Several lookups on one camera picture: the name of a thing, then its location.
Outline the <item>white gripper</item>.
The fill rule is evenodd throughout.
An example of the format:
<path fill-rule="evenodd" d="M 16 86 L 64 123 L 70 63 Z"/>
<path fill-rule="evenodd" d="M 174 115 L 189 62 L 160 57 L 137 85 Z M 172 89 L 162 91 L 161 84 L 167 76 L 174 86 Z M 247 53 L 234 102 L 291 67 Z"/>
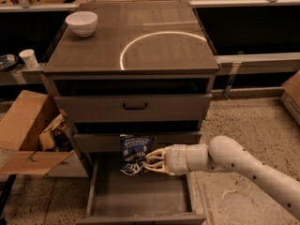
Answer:
<path fill-rule="evenodd" d="M 159 148 L 146 155 L 148 162 L 154 160 L 164 160 L 142 165 L 148 171 L 155 173 L 168 173 L 169 175 L 182 175 L 188 172 L 187 147 L 183 144 L 174 144 L 169 147 Z"/>

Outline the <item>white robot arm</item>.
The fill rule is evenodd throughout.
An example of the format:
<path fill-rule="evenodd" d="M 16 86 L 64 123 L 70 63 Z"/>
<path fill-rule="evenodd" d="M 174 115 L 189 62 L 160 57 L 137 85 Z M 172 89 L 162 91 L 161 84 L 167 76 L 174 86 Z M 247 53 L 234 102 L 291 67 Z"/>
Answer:
<path fill-rule="evenodd" d="M 209 144 L 174 144 L 159 148 L 147 154 L 142 165 L 149 171 L 168 175 L 239 173 L 295 218 L 300 218 L 300 182 L 256 159 L 228 136 L 216 136 Z"/>

